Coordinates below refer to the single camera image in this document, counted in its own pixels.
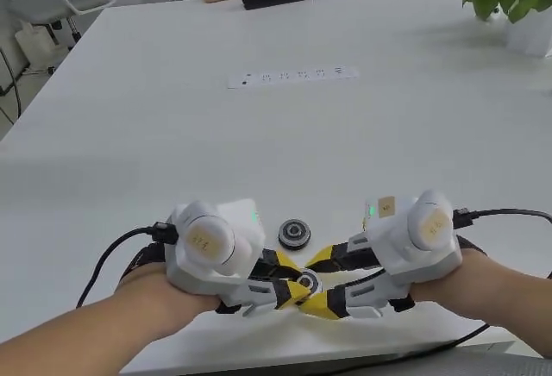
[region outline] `ball bearing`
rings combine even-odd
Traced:
[[[311,239],[311,229],[300,219],[289,219],[279,227],[278,241],[282,247],[297,251]]]

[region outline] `hand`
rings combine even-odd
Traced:
[[[516,272],[474,249],[462,250],[462,257],[461,266],[447,277],[413,285],[411,296],[415,301],[433,301],[459,316],[492,324],[494,300],[509,292]]]
[[[164,263],[136,268],[121,280],[113,297],[131,298],[137,307],[151,311],[158,339],[180,331],[196,316],[220,304],[216,297],[191,295],[172,286]]]

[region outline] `cylindrical motor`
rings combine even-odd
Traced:
[[[235,274],[252,252],[249,242],[235,235],[220,216],[201,216],[192,221],[183,240],[189,260],[226,276]]]

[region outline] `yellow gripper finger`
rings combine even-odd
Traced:
[[[349,316],[345,302],[345,291],[334,289],[315,294],[299,306],[299,309],[310,316],[339,320]]]
[[[330,245],[321,249],[304,267],[317,273],[336,273],[341,271],[339,264],[335,262],[337,249],[341,245]]]
[[[301,273],[301,268],[299,268],[298,265],[295,264],[295,262],[293,262],[293,260],[290,257],[285,255],[284,253],[281,253],[280,251],[275,251],[275,253],[276,253],[276,258],[278,259],[278,263],[281,266],[292,268],[294,270],[297,270],[299,273]]]
[[[276,292],[276,310],[282,310],[297,301],[309,297],[311,292],[308,288],[296,283],[295,281],[285,281],[277,279],[274,281],[274,290]]]

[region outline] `label sticker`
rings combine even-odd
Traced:
[[[449,217],[442,210],[434,210],[420,227],[420,235],[425,241],[434,242],[449,223]]]
[[[188,245],[194,247],[206,259],[215,260],[220,256],[221,243],[203,229],[194,228],[186,237]]]
[[[378,200],[378,213],[380,218],[395,215],[395,197],[381,197]]]

